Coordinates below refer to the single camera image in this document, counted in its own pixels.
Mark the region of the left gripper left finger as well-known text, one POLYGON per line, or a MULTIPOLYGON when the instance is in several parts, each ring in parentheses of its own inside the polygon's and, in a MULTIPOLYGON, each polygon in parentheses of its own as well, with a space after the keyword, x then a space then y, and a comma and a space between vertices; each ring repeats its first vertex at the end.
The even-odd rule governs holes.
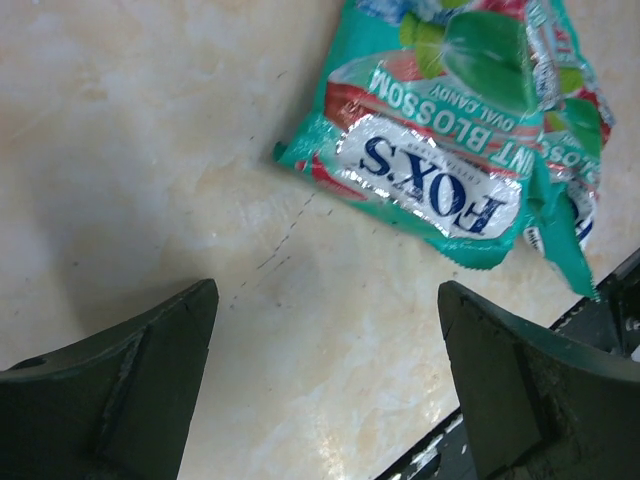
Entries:
POLYGON ((215 281, 200 280, 2 371, 2 478, 176 478, 218 302, 215 281))

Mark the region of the mint candy bag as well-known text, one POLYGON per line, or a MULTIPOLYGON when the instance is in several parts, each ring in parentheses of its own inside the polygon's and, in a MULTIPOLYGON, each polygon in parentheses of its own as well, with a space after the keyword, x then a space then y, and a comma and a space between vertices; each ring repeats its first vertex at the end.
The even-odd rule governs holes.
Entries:
POLYGON ((598 298, 585 255, 594 229, 601 154, 615 123, 561 1, 529 1, 526 31, 543 113, 525 241, 578 295, 598 298))
POLYGON ((489 270, 523 229, 542 114, 523 1, 349 1, 275 161, 489 270))

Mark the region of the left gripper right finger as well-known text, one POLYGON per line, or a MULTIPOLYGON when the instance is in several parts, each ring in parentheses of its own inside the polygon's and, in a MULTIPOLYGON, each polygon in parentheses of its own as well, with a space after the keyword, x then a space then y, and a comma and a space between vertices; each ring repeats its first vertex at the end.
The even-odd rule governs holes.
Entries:
POLYGON ((440 285, 438 311, 479 478, 638 478, 638 363, 455 281, 440 285))

